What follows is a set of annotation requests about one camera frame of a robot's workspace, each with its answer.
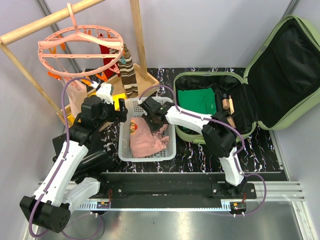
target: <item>cable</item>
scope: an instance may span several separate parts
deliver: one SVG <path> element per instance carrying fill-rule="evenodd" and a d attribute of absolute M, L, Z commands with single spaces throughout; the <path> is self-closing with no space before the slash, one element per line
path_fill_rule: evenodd
<path fill-rule="evenodd" d="M 156 85 L 156 86 L 150 86 L 150 87 L 148 87 L 148 88 L 147 88 L 146 90 L 144 90 L 143 93 L 140 95 L 139 100 L 141 100 L 142 96 L 143 96 L 147 91 L 149 91 L 150 89 L 152 89 L 152 88 L 159 88 L 159 87 L 160 87 L 160 88 L 166 88 L 166 89 L 170 90 L 170 92 L 171 92 L 172 95 L 173 95 L 174 106 L 175 106 L 175 108 L 177 109 L 177 111 L 178 111 L 179 113 L 182 113 L 182 114 L 185 114 L 185 115 L 188 115 L 188 116 L 197 118 L 197 119 L 202 119 L 202 118 L 201 118 L 200 116 L 198 116 L 198 115 L 195 115 L 195 114 L 192 114 L 192 113 L 189 113 L 189 112 L 185 112 L 185 111 L 183 111 L 183 110 L 180 110 L 180 109 L 179 109 L 179 106 L 177 105 L 177 99 L 176 99 L 176 94 L 175 94 L 175 92 L 174 92 L 170 87 L 165 86 L 165 85 Z M 257 173 L 245 174 L 245 173 L 240 169 L 240 167 L 239 167 L 239 165 L 238 165 L 238 161 L 237 161 L 237 159 L 235 158 L 235 156 L 245 148 L 245 139 L 244 139 L 244 137 L 243 137 L 234 127 L 232 127 L 232 126 L 230 126 L 229 124 L 226 124 L 226 123 L 224 123 L 224 122 L 222 122 L 222 121 L 215 120 L 215 119 L 212 119 L 212 118 L 206 118 L 206 117 L 204 117 L 203 120 L 211 121 L 211 122 L 214 122 L 214 123 L 216 123 L 216 124 L 223 125 L 224 127 L 232 130 L 232 131 L 240 138 L 240 140 L 241 140 L 241 147 L 240 147 L 239 150 L 237 150 L 237 151 L 233 154 L 233 159 L 234 159 L 234 162 L 235 162 L 236 169 L 237 169 L 238 173 L 240 173 L 240 174 L 243 175 L 244 177 L 257 176 L 258 178 L 261 179 L 261 181 L 262 181 L 262 183 L 263 183 L 263 186 L 264 186 L 264 195 L 263 195 L 263 199 L 262 199 L 261 204 L 260 204 L 255 210 L 253 210 L 253 211 L 251 211 L 251 212 L 249 212 L 249 213 L 246 213 L 245 215 L 246 215 L 246 216 L 249 216 L 249 215 L 251 215 L 251 214 L 256 213 L 256 212 L 263 206 L 263 204 L 264 204 L 265 201 L 266 201 L 266 198 L 267 198 L 267 185 L 266 185 L 266 182 L 265 182 L 264 178 L 263 178 L 261 175 L 259 175 L 259 174 L 257 174 Z M 215 215 L 233 217 L 232 215 L 222 215 L 222 214 L 215 214 Z"/>
<path fill-rule="evenodd" d="M 35 202 L 33 208 L 32 208 L 32 211 L 31 211 L 31 214 L 30 214 L 30 218 L 29 218 L 29 224 L 28 224 L 28 227 L 29 227 L 29 233 L 30 235 L 33 237 L 33 238 L 40 238 L 42 236 L 44 236 L 45 234 L 48 233 L 48 229 L 46 231 L 44 231 L 43 233 L 41 234 L 35 234 L 33 229 L 32 229 L 32 223 L 33 223 L 33 219 L 34 219 L 34 216 L 35 216 L 35 213 L 36 213 L 36 210 L 37 210 L 37 207 L 39 206 L 39 203 L 41 202 L 42 198 L 45 196 L 45 194 L 47 193 L 50 185 L 52 184 L 52 182 L 54 181 L 56 175 L 58 174 L 63 162 L 65 161 L 65 158 L 66 158 L 66 155 L 68 153 L 68 150 L 69 150 L 69 145 L 70 145 L 70 133 L 69 133 L 69 126 L 68 126 L 68 118 L 67 118 L 67 113 L 66 113 L 66 109 L 65 109 L 65 92 L 66 92 L 66 89 L 68 87 L 68 85 L 70 83 L 72 83 L 73 81 L 75 80 L 81 80 L 81 79 L 84 79 L 84 80 L 87 80 L 89 81 L 90 83 L 94 83 L 91 79 L 88 79 L 86 77 L 75 77 L 73 79 L 71 79 L 70 81 L 68 81 L 64 86 L 63 86 L 63 90 L 62 90 L 62 94 L 61 94 L 61 105 L 62 105 L 62 112 L 63 112 L 63 118 L 64 118 L 64 124 L 65 124 L 65 127 L 66 127 L 66 148 L 65 148 L 65 151 L 63 153 L 63 156 L 62 156 L 62 160 L 59 162 L 59 165 L 57 166 L 57 168 L 55 169 L 52 177 L 50 178 L 49 182 L 47 183 L 46 187 L 43 189 L 43 193 L 40 195 L 40 197 L 38 198 L 38 200 Z"/>

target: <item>open suitcase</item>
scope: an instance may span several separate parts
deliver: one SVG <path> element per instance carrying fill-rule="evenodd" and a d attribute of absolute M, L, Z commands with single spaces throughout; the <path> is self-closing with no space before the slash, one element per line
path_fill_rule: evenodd
<path fill-rule="evenodd" d="M 249 136 L 257 124 L 281 130 L 320 102 L 320 34 L 294 15 L 273 29 L 246 68 L 243 78 L 233 72 L 185 72 L 174 79 L 174 91 L 212 88 L 231 95 L 236 129 Z M 176 126 L 178 136 L 204 144 L 202 135 Z"/>

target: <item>white wall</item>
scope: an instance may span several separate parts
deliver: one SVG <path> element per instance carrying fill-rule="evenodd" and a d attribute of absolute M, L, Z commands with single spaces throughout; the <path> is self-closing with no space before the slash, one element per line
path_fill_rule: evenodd
<path fill-rule="evenodd" d="M 1 0 L 0 35 L 31 23 L 43 15 L 34 0 Z M 62 85 L 47 76 L 37 51 L 38 41 L 51 30 L 43 29 L 9 48 L 56 103 Z M 20 240 L 26 219 L 19 202 L 31 196 L 52 165 L 52 138 L 63 124 L 16 66 L 0 51 L 0 233 L 3 240 Z"/>
<path fill-rule="evenodd" d="M 67 2 L 48 0 L 52 12 Z M 246 67 L 290 0 L 140 0 L 144 46 L 149 68 Z M 105 1 L 75 15 L 78 25 L 96 24 L 123 37 L 138 62 L 129 0 Z M 70 19 L 59 24 L 72 26 Z M 87 47 L 70 45 L 73 53 Z M 78 61 L 81 68 L 102 65 Z"/>
<path fill-rule="evenodd" d="M 295 15 L 310 20 L 320 31 L 318 0 L 301 0 Z M 320 237 L 320 104 L 300 117 L 289 128 L 276 131 L 291 180 L 299 181 L 313 224 Z"/>

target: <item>brown striped cloth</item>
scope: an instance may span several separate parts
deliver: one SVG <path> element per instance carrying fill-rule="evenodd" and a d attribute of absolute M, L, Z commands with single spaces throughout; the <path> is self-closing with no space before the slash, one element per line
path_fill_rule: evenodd
<path fill-rule="evenodd" d="M 121 74 L 122 85 L 128 98 L 138 96 L 138 84 L 132 57 L 127 46 L 124 44 L 124 59 L 125 64 L 118 61 L 118 67 Z"/>

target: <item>green clothing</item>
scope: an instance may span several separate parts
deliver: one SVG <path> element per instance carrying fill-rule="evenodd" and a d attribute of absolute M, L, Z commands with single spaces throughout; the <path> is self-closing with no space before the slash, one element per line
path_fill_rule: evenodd
<path fill-rule="evenodd" d="M 178 90 L 179 106 L 198 114 L 211 114 L 217 112 L 215 93 L 212 88 L 199 90 Z"/>

